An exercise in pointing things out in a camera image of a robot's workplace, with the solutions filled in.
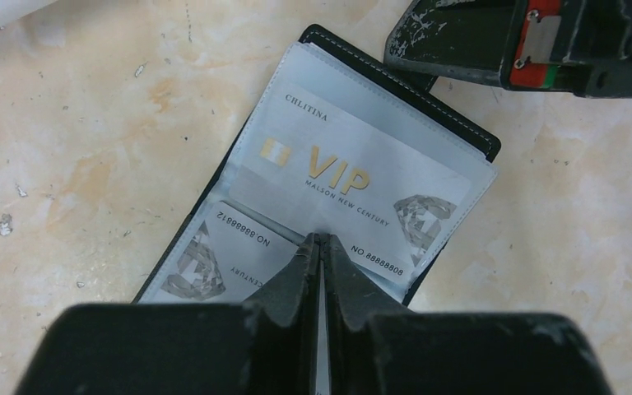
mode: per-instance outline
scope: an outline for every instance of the white stitching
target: white stitching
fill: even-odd
[[[469,130],[469,132],[472,132],[473,134],[477,135],[478,137],[482,138],[483,140],[486,140],[486,142],[488,142],[488,150],[484,151],[484,154],[488,155],[490,154],[490,149],[493,146],[492,141],[487,137],[484,136],[482,134],[480,134],[478,131],[474,130],[473,128],[471,128],[470,126],[466,125],[465,123],[463,123],[461,120],[459,120],[457,117],[453,116],[452,114],[448,113],[447,111],[444,111],[443,109],[441,109],[438,105],[436,105],[435,103],[433,103],[432,101],[430,101],[430,99],[424,97],[423,95],[420,94],[420,92],[416,92],[414,90],[412,90],[412,88],[410,88],[408,85],[406,85],[405,83],[403,83],[403,81],[399,80],[398,78],[392,76],[389,73],[386,73],[381,67],[377,66],[376,64],[370,62],[369,60],[362,58],[360,55],[358,55],[357,53],[354,53],[352,51],[350,51],[348,48],[342,46],[340,43],[334,41],[333,39],[331,39],[330,37],[327,37],[326,35],[323,35],[323,33],[321,33],[320,31],[311,31],[309,32],[304,39],[307,40],[309,37],[311,37],[311,35],[317,35],[321,38],[323,38],[324,40],[328,41],[329,43],[337,46],[338,48],[342,49],[343,51],[349,53],[350,55],[354,56],[355,58],[358,58],[360,61],[362,61],[363,63],[369,65],[370,67],[372,67],[374,70],[380,72],[382,75],[384,75],[385,77],[387,77],[388,79],[390,79],[391,81],[396,82],[399,86],[401,86],[403,89],[405,89],[406,91],[411,92],[413,95],[416,95],[418,98],[423,99],[428,105],[431,105],[432,107],[434,107],[435,109],[437,109],[440,113],[447,115],[448,117],[450,117],[454,122],[458,123],[459,125],[465,127],[466,129]]]

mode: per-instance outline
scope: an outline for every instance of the wallet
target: wallet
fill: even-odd
[[[328,65],[314,66],[313,76],[307,75],[307,67],[304,76],[294,77],[300,79],[302,85],[309,87],[310,90],[280,81],[280,78],[290,75],[290,67],[296,67],[295,62],[309,64],[309,57],[322,59],[318,62]],[[343,81],[348,81],[347,84],[351,84],[349,86],[352,89],[344,87],[339,91],[337,87],[343,85],[330,81],[331,77],[328,76],[345,71],[349,79],[344,77],[346,74],[341,73],[338,76],[344,78]],[[291,73],[294,76],[299,75],[298,72]],[[307,224],[304,226],[317,224],[315,230],[338,235],[343,239],[343,244],[350,248],[347,243],[348,236],[341,236],[341,228],[337,224],[330,226],[328,222],[345,214],[318,213],[316,206],[310,204],[318,202],[319,205],[337,206],[333,210],[341,210],[342,213],[352,216],[355,218],[353,221],[363,221],[363,224],[368,224],[363,226],[373,232],[378,232],[379,229],[382,229],[381,232],[395,229],[397,234],[400,234],[397,236],[399,239],[407,238],[411,245],[417,246],[417,249],[414,248],[416,251],[406,252],[407,258],[401,258],[404,254],[387,258],[386,253],[370,251],[366,245],[360,245],[360,242],[366,243],[366,240],[357,239],[356,232],[351,236],[353,242],[350,254],[353,262],[358,263],[365,274],[397,300],[409,304],[458,222],[466,216],[495,178],[495,168],[490,163],[500,150],[500,141],[497,137],[429,93],[434,83],[435,77],[432,76],[390,70],[322,26],[311,25],[304,31],[298,43],[293,44],[287,51],[263,98],[161,255],[134,302],[240,301],[252,294],[290,261],[300,237],[303,238],[306,233],[312,231],[307,231],[306,227],[301,229],[302,223]],[[361,96],[357,96],[356,93],[358,90],[366,91],[367,98],[361,100]],[[387,111],[365,108],[373,103],[381,106],[388,106],[385,103],[391,103],[392,108],[396,107],[395,114],[399,114],[397,117],[410,121],[410,125],[420,125],[420,131],[412,131],[412,127],[407,126],[408,123],[398,123],[397,117],[385,116],[388,114]],[[271,121],[266,114],[270,114],[270,108],[276,108],[278,105],[282,106],[280,111],[289,109],[294,114],[285,113],[286,120],[280,118],[279,122]],[[291,120],[290,117],[302,118]],[[285,124],[299,125],[300,120],[314,126],[294,132],[280,129]],[[379,173],[393,171],[390,169],[398,171],[394,171],[391,173],[393,175],[390,174],[386,178],[389,184],[391,180],[394,183],[400,181],[401,185],[407,185],[405,188],[412,190],[417,188],[418,184],[436,184],[435,180],[438,180],[439,185],[466,185],[466,189],[463,189],[466,191],[465,194],[459,195],[460,200],[454,203],[451,202],[452,198],[427,197],[415,193],[409,193],[411,196],[407,198],[396,197],[393,199],[396,202],[387,203],[386,207],[378,206],[375,202],[367,203],[367,200],[358,201],[355,197],[360,196],[358,193],[364,194],[366,188],[393,188],[388,184],[382,185],[381,182],[377,184],[376,174],[365,172],[366,166],[356,167],[355,159],[343,160],[343,151],[339,151],[337,155],[330,155],[326,144],[313,144],[310,139],[320,138],[320,133],[324,136],[331,133],[326,122],[348,125],[348,131],[357,129],[367,130],[369,133],[371,129],[371,133],[375,135],[363,137],[364,140],[361,141],[381,141],[378,146],[395,146],[397,152],[404,153],[414,148],[423,152],[420,160],[430,160],[429,156],[456,171],[436,175],[436,170],[427,165],[408,165],[409,161],[418,163],[411,161],[415,160],[413,155],[392,156],[393,159],[385,165],[371,165],[380,166],[382,169],[378,170]],[[380,128],[387,131],[378,132],[377,129]],[[329,141],[345,138],[343,135],[347,134],[332,133],[332,136],[328,135],[331,136],[328,138]],[[350,140],[343,141],[338,144],[334,142],[336,145],[331,147],[332,151],[336,152],[338,147],[346,146]],[[453,146],[453,149],[447,149],[446,146]],[[371,150],[362,151],[354,157],[369,163],[367,160],[372,160],[368,155],[373,155],[368,153],[369,151]],[[255,159],[250,161],[247,158],[252,152]],[[302,156],[304,165],[298,163]],[[384,161],[386,156],[382,154],[377,157],[383,158]],[[309,176],[294,176],[294,172],[299,170],[308,170]],[[275,171],[282,171],[284,175],[265,175]],[[460,174],[473,176],[466,177],[464,183],[465,178]],[[419,178],[434,182],[421,181],[417,184],[416,180]],[[270,184],[271,181],[287,185],[289,182],[296,183],[294,179],[301,183],[299,192],[281,190],[280,194],[274,196],[256,197],[255,202],[250,200],[251,194],[262,193],[255,191],[269,190],[274,186]],[[256,180],[266,180],[267,187],[256,184]],[[275,202],[275,196],[283,197],[284,204]],[[270,199],[275,202],[273,206],[281,207],[280,211],[274,211],[274,207],[267,206]],[[428,210],[422,212],[421,207],[427,207]],[[426,220],[427,225],[421,225],[425,216],[439,220]],[[231,245],[224,245],[225,242],[217,241],[229,237],[238,240],[236,243],[239,244],[232,241]],[[434,240],[425,241],[425,238],[430,237]],[[424,249],[420,248],[421,243],[425,245]],[[263,272],[252,272],[250,267],[233,264],[245,262],[251,257],[262,260],[260,270]],[[405,279],[397,285],[388,286],[388,280],[401,276],[398,273],[405,273]],[[159,299],[160,294],[164,294],[165,299]]]

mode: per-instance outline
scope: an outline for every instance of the green strip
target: green strip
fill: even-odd
[[[546,78],[544,78],[544,83],[541,85],[541,88],[551,88],[554,85],[556,73],[558,73],[558,66],[549,66],[549,69],[546,70]]]

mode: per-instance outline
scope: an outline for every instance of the screw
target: screw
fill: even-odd
[[[527,13],[528,21],[537,20],[537,19],[539,19],[539,10],[531,10],[530,12]]]

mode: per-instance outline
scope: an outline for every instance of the table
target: table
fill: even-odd
[[[307,25],[381,58],[406,7],[60,0],[4,26],[0,393],[63,309],[131,300]],[[411,307],[565,314],[632,393],[632,100],[446,79],[433,94],[504,146]]]

